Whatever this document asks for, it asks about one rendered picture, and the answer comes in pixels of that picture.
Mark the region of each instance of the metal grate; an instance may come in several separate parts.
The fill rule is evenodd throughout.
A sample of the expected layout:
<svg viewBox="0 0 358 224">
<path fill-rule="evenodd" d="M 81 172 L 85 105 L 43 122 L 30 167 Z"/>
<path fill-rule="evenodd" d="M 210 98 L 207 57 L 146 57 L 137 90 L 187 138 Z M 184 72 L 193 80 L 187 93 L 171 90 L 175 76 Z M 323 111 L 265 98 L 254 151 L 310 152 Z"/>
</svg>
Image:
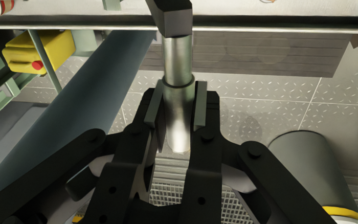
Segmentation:
<svg viewBox="0 0 358 224">
<path fill-rule="evenodd" d="M 183 197 L 182 185 L 152 183 L 149 202 L 155 206 L 180 204 Z M 245 211 L 235 193 L 227 186 L 222 186 L 221 193 L 221 223 L 252 224 L 250 216 Z"/>
</svg>

